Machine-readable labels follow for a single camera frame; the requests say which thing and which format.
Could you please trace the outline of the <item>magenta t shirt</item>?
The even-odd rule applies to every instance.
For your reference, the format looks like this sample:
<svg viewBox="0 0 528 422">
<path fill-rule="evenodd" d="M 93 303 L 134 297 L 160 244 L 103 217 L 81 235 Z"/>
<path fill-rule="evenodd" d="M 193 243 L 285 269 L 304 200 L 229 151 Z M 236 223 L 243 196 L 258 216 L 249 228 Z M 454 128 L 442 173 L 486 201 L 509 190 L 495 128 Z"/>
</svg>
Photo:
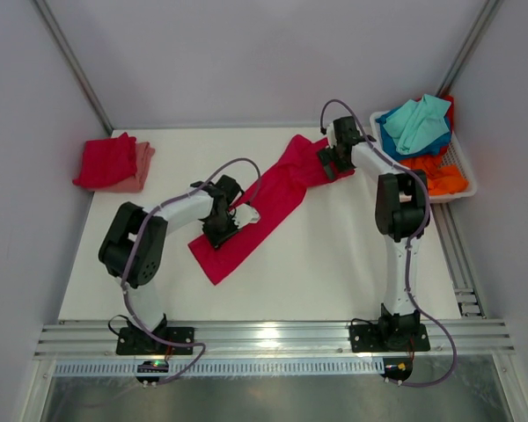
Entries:
<svg viewBox="0 0 528 422">
<path fill-rule="evenodd" d="M 217 249 L 205 235 L 188 244 L 213 285 L 235 271 L 299 207 L 309 189 L 332 182 L 318 157 L 327 145 L 326 138 L 312 142 L 295 135 L 276 163 L 263 173 L 260 183 L 254 182 L 246 192 L 247 197 L 255 196 L 251 205 L 259 212 L 260 220 L 245 226 Z"/>
</svg>

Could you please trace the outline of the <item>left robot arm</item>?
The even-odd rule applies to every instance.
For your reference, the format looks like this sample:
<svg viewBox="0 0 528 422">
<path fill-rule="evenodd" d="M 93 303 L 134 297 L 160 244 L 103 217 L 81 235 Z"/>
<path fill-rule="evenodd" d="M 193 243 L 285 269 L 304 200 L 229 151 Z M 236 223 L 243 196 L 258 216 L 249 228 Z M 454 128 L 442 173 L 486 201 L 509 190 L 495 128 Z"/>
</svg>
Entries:
<svg viewBox="0 0 528 422">
<path fill-rule="evenodd" d="M 181 334 L 167 325 L 153 281 L 163 256 L 166 238 L 174 231 L 199 221 L 202 239 L 215 251 L 246 225 L 260 218 L 251 206 L 233 208 L 244 191 L 234 178 L 223 175 L 216 183 L 193 183 L 168 205 L 151 209 L 132 202 L 117 210 L 99 248 L 99 262 L 120 280 L 129 315 L 127 326 L 117 332 L 119 355 L 161 354 L 172 343 L 182 343 L 181 354 L 190 355 L 194 331 Z"/>
</svg>

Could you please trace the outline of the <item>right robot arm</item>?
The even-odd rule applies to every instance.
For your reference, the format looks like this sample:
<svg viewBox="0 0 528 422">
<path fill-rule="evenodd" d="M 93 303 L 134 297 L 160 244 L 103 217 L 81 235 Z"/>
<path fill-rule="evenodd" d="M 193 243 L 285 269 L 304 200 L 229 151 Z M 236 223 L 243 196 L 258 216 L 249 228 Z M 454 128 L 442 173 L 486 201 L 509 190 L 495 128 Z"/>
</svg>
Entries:
<svg viewBox="0 0 528 422">
<path fill-rule="evenodd" d="M 355 318 L 349 324 L 354 353 L 411 352 L 430 349 L 426 327 L 414 299 L 416 263 L 421 237 L 429 223 L 427 179 L 391 159 L 361 132 L 353 117 L 322 125 L 327 146 L 317 156 L 331 181 L 355 169 L 377 182 L 375 224 L 386 246 L 387 282 L 376 322 Z"/>
</svg>

